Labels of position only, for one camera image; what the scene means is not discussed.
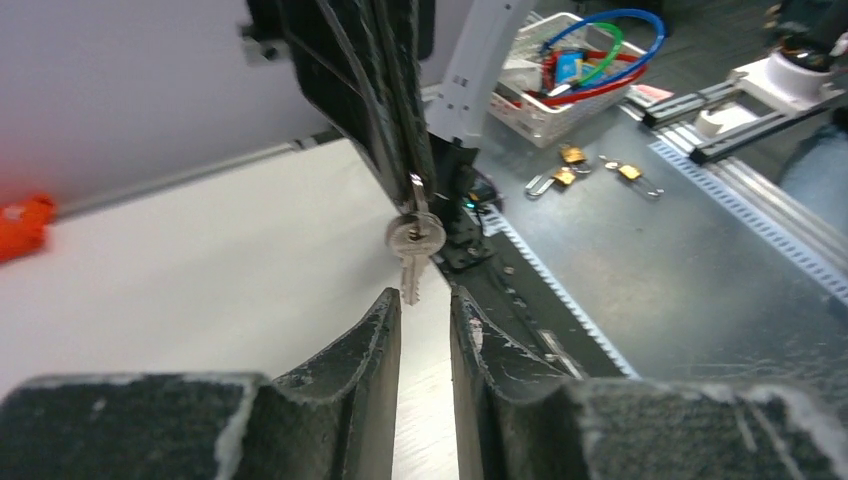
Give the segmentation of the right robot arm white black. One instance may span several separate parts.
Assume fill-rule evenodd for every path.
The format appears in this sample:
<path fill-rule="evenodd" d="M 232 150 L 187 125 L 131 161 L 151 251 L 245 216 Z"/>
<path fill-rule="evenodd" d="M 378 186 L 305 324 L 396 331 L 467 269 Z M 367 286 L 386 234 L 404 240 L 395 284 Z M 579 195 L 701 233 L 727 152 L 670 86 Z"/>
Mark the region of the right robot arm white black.
<path fill-rule="evenodd" d="M 302 96 L 363 153 L 402 212 L 455 202 L 470 182 L 490 96 L 528 1 L 476 1 L 436 97 L 420 36 L 431 1 L 250 1 L 239 28 L 257 59 L 287 57 Z"/>

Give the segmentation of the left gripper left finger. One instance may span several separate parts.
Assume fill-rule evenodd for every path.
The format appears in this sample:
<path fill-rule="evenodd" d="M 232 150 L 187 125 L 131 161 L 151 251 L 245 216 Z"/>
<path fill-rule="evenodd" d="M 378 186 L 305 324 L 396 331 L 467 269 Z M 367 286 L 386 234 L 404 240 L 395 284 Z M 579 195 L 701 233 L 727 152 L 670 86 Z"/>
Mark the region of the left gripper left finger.
<path fill-rule="evenodd" d="M 384 290 L 312 358 L 257 373 L 41 376 L 1 404 L 5 479 L 387 479 L 401 300 Z"/>

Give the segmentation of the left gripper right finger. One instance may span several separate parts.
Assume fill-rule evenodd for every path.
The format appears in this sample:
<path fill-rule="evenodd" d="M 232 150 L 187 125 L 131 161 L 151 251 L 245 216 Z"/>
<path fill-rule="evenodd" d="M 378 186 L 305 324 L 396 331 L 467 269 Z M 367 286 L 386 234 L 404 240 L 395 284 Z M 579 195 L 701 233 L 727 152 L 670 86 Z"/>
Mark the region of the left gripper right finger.
<path fill-rule="evenodd" d="M 843 479 L 847 432 L 791 383 L 575 379 L 451 294 L 463 479 Z"/>

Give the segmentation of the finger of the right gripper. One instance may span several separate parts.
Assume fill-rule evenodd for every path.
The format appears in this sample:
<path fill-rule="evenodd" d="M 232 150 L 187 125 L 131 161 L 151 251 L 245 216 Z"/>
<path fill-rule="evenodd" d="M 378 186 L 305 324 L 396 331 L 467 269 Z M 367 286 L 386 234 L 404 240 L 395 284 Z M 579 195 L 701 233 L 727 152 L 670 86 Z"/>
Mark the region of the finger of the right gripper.
<path fill-rule="evenodd" d="M 368 1 L 248 1 L 246 36 L 289 48 L 303 96 L 366 156 L 391 201 L 405 203 L 385 57 Z"/>
<path fill-rule="evenodd" d="M 419 3 L 376 0 L 372 3 L 388 73 L 389 98 L 397 132 L 399 162 L 411 194 L 418 178 L 423 201 L 433 199 L 435 165 L 421 99 L 418 59 Z"/>

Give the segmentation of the silver keys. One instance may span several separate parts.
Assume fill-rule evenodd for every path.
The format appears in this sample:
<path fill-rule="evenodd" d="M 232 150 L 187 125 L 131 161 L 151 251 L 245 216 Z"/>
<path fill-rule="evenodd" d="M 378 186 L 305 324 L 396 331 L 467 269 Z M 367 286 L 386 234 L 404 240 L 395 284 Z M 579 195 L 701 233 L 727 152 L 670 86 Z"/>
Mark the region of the silver keys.
<path fill-rule="evenodd" d="M 430 257 L 444 246 L 446 232 L 442 221 L 430 212 L 423 180 L 412 173 L 410 181 L 411 210 L 389 223 L 385 243 L 401 263 L 402 300 L 415 305 L 420 300 L 420 279 Z"/>

